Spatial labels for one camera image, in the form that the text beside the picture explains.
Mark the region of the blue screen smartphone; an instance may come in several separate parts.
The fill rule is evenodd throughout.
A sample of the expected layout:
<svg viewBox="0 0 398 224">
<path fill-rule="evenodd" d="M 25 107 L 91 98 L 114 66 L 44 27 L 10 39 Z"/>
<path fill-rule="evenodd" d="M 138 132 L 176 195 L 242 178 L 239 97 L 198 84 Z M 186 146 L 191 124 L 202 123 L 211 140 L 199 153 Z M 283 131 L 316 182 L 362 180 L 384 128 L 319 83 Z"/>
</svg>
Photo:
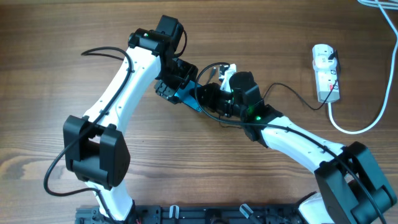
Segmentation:
<svg viewBox="0 0 398 224">
<path fill-rule="evenodd" d="M 176 96 L 181 103 L 200 113 L 201 108 L 199 107 L 196 99 L 190 94 L 190 90 L 193 90 L 194 87 L 195 82 L 190 80 L 187 86 L 184 89 L 179 88 L 174 96 Z"/>
</svg>

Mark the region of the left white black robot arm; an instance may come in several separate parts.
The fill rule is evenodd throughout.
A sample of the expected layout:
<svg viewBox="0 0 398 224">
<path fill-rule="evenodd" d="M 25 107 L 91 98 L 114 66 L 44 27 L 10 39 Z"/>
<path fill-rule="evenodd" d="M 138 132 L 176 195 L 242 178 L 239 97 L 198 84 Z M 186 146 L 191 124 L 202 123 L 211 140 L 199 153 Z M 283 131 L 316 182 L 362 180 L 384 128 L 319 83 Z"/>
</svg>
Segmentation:
<svg viewBox="0 0 398 224">
<path fill-rule="evenodd" d="M 63 125 L 66 168 L 98 201 L 96 207 L 77 210 L 77 223 L 139 223 L 124 181 L 131 161 L 124 133 L 150 85 L 167 101 L 199 110 L 190 94 L 198 69 L 181 60 L 178 50 L 186 36 L 178 19 L 169 16 L 162 16 L 154 30 L 133 32 L 123 63 L 99 100 L 82 117 L 67 118 Z"/>
</svg>

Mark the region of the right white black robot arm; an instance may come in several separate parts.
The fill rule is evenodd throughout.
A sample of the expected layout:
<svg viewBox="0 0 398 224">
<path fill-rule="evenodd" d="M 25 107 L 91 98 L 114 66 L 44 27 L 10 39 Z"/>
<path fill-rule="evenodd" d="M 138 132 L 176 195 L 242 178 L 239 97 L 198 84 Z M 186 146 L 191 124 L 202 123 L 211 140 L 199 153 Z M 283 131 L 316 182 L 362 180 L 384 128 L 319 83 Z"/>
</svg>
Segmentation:
<svg viewBox="0 0 398 224">
<path fill-rule="evenodd" d="M 369 149 L 360 142 L 349 146 L 320 138 L 265 104 L 250 72 L 227 79 L 229 90 L 217 83 L 195 84 L 191 95 L 208 116 L 236 116 L 227 124 L 241 126 L 248 138 L 280 151 L 315 175 L 319 191 L 298 210 L 307 223 L 386 222 L 383 213 L 397 196 Z"/>
</svg>

